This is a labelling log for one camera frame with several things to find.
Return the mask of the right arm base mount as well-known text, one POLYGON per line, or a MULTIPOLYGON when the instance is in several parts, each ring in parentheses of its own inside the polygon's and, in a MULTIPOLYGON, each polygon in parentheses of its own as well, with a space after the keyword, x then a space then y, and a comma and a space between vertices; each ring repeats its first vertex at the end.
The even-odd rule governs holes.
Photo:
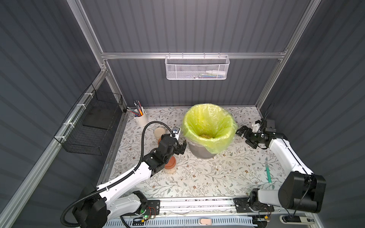
POLYGON ((272 205, 263 204, 259 201, 250 200, 249 197, 234 198, 233 199, 237 213, 249 213, 249 212, 268 212, 275 211, 272 205))

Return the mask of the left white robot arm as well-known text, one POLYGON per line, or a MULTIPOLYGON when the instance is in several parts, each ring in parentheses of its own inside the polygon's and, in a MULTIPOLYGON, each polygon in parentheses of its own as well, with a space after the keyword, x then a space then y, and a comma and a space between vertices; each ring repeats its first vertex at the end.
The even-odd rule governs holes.
POLYGON ((140 166, 97 187, 87 187, 80 195, 80 202, 72 208, 72 214, 81 228, 101 228, 112 219, 131 213, 142 214, 148 200, 140 191, 128 196, 126 192, 165 168, 175 154, 184 154, 187 142, 179 144, 164 135, 157 148, 142 158, 140 166))

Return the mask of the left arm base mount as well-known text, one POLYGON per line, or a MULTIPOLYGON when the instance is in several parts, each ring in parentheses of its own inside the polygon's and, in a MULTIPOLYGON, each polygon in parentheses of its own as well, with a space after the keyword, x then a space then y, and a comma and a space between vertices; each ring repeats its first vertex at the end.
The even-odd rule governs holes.
POLYGON ((124 216, 156 216, 159 215, 160 211, 160 200, 148 200, 147 203, 142 203, 142 205, 135 211, 131 213, 124 214, 124 216))

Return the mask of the oatmeal jar with terracotta lid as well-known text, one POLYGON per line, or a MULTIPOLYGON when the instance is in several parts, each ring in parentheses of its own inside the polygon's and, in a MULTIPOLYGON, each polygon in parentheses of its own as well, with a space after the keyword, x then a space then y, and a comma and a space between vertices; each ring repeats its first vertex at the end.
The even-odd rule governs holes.
POLYGON ((163 171, 166 174, 174 174, 177 170, 176 164, 177 164, 176 158, 175 156, 172 156, 169 162, 165 165, 163 171))

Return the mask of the grey bin with green bag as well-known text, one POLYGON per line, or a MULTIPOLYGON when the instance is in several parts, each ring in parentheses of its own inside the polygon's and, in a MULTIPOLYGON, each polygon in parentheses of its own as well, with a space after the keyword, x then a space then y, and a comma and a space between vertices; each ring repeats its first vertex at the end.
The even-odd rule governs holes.
POLYGON ((230 146, 238 126, 226 109, 216 104, 197 104, 186 112, 181 129, 191 153, 211 159, 230 146))

